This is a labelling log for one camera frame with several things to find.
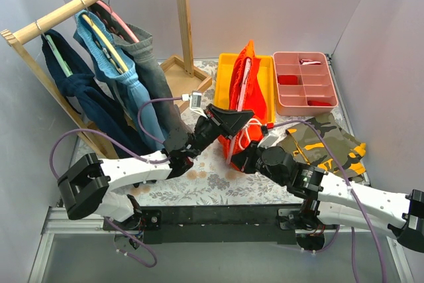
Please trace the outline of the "red item in organizer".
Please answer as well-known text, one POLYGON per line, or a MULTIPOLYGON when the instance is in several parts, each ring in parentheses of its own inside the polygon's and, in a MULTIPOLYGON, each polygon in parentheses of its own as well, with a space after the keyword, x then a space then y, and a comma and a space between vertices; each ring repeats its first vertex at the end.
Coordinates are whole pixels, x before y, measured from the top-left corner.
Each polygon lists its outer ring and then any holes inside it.
POLYGON ((299 84, 298 76, 293 74, 279 75, 277 77, 277 81, 279 85, 298 85, 299 84))

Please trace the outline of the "wooden clothes rack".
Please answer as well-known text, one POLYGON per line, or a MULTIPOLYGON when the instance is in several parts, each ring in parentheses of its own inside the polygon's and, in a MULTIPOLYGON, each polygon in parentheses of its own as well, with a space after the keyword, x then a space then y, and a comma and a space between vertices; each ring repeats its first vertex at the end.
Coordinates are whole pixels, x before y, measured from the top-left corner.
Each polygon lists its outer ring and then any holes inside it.
MULTIPOLYGON (((56 85, 46 75, 38 62, 24 48, 24 45, 96 1, 98 0, 71 0, 16 32, 11 32, 7 29, 1 31, 1 36, 23 59, 37 80, 56 100, 77 127, 83 129, 96 129, 97 127, 93 123, 86 125, 83 122, 81 117, 68 105, 59 93, 56 85)), ((191 91, 204 92, 211 86, 212 77, 203 70, 195 67, 193 63, 189 0, 177 0, 177 7, 183 56, 173 55, 161 63, 160 67, 165 72, 168 85, 174 95, 191 91)))

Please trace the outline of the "floral table mat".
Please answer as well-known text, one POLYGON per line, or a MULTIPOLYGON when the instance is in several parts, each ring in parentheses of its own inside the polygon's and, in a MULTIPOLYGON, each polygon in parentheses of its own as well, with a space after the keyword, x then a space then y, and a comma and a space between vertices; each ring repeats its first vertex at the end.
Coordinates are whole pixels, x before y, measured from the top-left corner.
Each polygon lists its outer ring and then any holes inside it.
MULTIPOLYGON (((330 60, 329 63, 339 96, 339 106, 331 113, 344 130, 354 135, 330 60)), ((213 79, 212 86, 203 94, 202 105, 206 105, 213 102, 218 58, 196 59, 194 65, 213 79)), ((71 164, 91 151, 85 142, 77 138, 71 164)), ((137 188, 127 186, 115 192, 131 194, 142 206, 300 203, 300 199, 289 194, 286 188, 262 175, 247 175, 229 168, 223 158, 221 144, 217 141, 196 158, 193 168, 184 175, 156 183, 148 182, 137 188)))

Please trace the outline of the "grey shorts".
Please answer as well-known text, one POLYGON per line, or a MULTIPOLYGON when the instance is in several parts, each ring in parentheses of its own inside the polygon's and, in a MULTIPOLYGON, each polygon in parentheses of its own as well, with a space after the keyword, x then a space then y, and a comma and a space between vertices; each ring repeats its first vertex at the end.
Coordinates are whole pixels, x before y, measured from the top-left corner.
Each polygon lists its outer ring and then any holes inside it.
POLYGON ((153 129, 147 125, 147 112, 154 110, 158 125, 163 131, 163 136, 157 137, 161 141, 165 140, 174 129, 183 129, 190 132, 190 128, 182 121, 178 107, 170 100, 172 92, 166 81, 164 71, 153 54, 152 35, 137 26, 126 23, 139 39, 139 42, 134 43, 121 26, 112 20, 108 12, 104 11, 102 7, 95 3, 90 7, 90 11, 100 18, 107 30, 111 31, 115 44, 134 61, 136 77, 146 88, 148 92, 147 99, 164 99, 163 101, 151 103, 143 109, 141 114, 143 127, 151 135, 155 134, 153 129))

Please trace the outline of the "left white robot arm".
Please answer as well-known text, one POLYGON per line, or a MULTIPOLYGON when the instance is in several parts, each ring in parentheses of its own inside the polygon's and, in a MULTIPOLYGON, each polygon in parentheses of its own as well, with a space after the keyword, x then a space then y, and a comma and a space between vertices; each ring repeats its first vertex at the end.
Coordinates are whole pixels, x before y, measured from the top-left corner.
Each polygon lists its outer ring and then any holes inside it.
POLYGON ((192 133, 172 131, 162 150, 124 159, 100 159, 94 153, 86 154, 57 178, 68 219, 97 214, 118 221, 125 229, 136 229, 141 221, 136 201, 116 193, 116 189, 185 174, 210 144, 219 137, 235 137, 253 117, 251 110, 225 110, 209 104, 192 133))

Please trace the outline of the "mint green hanger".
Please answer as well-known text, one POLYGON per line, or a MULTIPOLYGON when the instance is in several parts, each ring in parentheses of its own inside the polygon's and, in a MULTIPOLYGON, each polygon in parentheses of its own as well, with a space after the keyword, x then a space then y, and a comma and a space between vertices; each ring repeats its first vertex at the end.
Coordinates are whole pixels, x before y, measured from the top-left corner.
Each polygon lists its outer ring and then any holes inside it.
POLYGON ((71 71, 70 67, 68 66, 67 62, 62 58, 62 55, 60 54, 59 50, 57 49, 52 37, 50 35, 46 35, 45 38, 47 40, 47 43, 48 43, 53 55, 55 56, 55 59, 59 63, 63 73, 65 74, 66 77, 70 77, 72 75, 72 71, 71 71))

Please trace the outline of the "light blue shorts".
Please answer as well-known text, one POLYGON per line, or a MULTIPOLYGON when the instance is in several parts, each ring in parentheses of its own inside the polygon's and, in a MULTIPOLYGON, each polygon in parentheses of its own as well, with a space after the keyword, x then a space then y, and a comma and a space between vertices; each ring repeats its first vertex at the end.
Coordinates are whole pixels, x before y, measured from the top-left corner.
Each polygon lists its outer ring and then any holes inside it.
POLYGON ((100 21, 100 19, 94 15, 92 12, 82 10, 75 14, 76 20, 76 32, 74 33, 74 38, 90 53, 93 64, 95 65, 95 75, 96 78, 105 83, 114 100, 119 103, 123 108, 124 112, 130 117, 134 125, 141 136, 142 140, 150 147, 155 150, 163 149, 162 142, 157 137, 163 136, 163 131, 158 125, 156 120, 156 113, 154 110, 148 111, 148 120, 147 125, 155 132, 154 135, 151 135, 147 129, 141 129, 138 125, 138 110, 143 106, 144 103, 149 101, 148 92, 146 88, 138 81, 135 72, 135 63, 130 59, 121 48, 119 48, 115 42, 112 34, 107 31, 105 25, 100 21), (95 34, 92 31, 90 25, 84 21, 82 18, 83 14, 90 16, 92 21, 98 28, 103 32, 107 37, 110 43, 115 47, 118 54, 124 60, 127 68, 129 69, 124 74, 118 73, 115 67, 108 61, 103 52, 97 47, 95 40, 95 34))

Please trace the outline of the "red cloth in organizer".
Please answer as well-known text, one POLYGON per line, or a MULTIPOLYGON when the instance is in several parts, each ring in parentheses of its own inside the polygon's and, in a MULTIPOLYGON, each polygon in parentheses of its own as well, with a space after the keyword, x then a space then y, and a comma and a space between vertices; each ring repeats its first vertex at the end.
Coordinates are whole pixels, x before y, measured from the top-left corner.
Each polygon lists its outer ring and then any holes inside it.
POLYGON ((329 103, 327 101, 317 101, 317 100, 310 100, 310 99, 307 100, 307 104, 308 106, 311 106, 311 107, 332 107, 333 106, 332 103, 329 103))

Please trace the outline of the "camouflage shorts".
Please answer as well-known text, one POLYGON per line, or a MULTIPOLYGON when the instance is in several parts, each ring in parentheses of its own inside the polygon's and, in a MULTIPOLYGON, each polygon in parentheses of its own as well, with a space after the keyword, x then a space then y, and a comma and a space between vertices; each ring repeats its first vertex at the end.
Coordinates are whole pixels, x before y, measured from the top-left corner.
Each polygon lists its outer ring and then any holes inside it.
POLYGON ((363 182, 365 167, 361 163, 366 144, 337 124, 332 113, 320 114, 286 129, 278 143, 300 163, 310 164, 342 177, 335 163, 339 161, 350 181, 363 182))

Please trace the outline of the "red white packet in organizer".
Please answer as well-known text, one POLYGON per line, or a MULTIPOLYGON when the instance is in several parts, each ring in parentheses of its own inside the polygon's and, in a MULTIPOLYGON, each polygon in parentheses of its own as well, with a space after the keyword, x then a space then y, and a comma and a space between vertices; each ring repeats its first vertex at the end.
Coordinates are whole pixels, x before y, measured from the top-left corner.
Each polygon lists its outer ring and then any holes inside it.
POLYGON ((312 60, 312 59, 301 59, 299 61, 300 65, 321 65, 321 61, 319 60, 312 60))

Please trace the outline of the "orange red shorts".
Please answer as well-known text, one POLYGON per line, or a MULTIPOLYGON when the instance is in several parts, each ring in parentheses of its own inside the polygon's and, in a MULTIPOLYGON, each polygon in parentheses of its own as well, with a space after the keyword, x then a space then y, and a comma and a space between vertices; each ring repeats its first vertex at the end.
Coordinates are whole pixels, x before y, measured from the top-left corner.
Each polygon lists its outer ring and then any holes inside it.
MULTIPOLYGON (((249 40, 248 44, 241 50, 233 66, 229 89, 229 108, 228 110, 236 110, 237 99, 240 93, 240 86, 244 72, 244 64, 247 58, 251 59, 251 68, 246 83, 246 93, 244 96, 244 104, 242 110, 254 111, 254 116, 249 122, 236 134, 236 142, 233 155, 238 154, 248 147, 252 141, 260 142, 262 139, 261 126, 268 123, 267 106, 262 95, 257 75, 260 67, 260 59, 257 57, 254 49, 254 41, 249 40)), ((223 147, 223 156, 225 160, 228 157, 231 138, 226 139, 219 137, 219 142, 223 147)))

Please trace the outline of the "navy blue shorts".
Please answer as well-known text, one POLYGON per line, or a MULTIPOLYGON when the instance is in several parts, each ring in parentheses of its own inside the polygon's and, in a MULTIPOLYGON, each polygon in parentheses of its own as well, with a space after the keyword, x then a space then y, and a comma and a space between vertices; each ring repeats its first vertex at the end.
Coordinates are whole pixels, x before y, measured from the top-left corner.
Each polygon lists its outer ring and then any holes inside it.
POLYGON ((155 151, 128 125, 123 108, 97 85, 95 74, 59 32, 50 29, 44 34, 42 52, 58 91, 66 99, 76 98, 87 118, 93 121, 101 132, 138 155, 155 151), (70 75, 64 73, 48 39, 53 41, 58 53, 70 68, 70 75))

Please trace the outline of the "yellow hanger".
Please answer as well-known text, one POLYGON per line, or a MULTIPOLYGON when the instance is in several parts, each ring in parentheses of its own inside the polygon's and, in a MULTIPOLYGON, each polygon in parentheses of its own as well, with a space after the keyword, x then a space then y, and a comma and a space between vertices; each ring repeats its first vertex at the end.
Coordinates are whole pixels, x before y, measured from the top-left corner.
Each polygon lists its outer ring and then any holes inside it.
POLYGON ((103 54, 106 56, 108 61, 115 67, 118 73, 124 74, 125 72, 127 72, 129 69, 127 68, 127 65, 125 64, 124 60, 118 54, 115 47, 110 43, 107 37, 103 34, 103 32, 98 28, 97 25, 94 24, 90 16, 84 13, 82 15, 82 18, 90 25, 92 31, 94 32, 96 37, 95 43, 97 47, 103 52, 103 54))

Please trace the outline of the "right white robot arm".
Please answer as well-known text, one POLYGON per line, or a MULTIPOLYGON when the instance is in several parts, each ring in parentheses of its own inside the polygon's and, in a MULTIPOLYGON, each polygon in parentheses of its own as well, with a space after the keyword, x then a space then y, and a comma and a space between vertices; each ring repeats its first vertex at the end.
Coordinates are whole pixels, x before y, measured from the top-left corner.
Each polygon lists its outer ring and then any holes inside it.
POLYGON ((252 142, 231 163, 245 174, 260 173, 311 205, 299 214, 307 228, 345 225, 375 229, 403 247, 423 252, 423 192, 394 193, 345 181, 321 168, 295 161, 279 146, 252 142))

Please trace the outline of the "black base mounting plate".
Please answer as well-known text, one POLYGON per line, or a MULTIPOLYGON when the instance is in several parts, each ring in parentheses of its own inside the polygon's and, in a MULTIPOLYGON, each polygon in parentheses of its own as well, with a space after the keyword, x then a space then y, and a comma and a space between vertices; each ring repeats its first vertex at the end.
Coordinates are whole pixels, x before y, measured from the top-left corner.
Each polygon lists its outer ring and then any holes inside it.
POLYGON ((146 244, 271 242, 320 250, 334 225, 302 218, 300 204, 144 207, 124 222, 104 222, 138 235, 146 244))

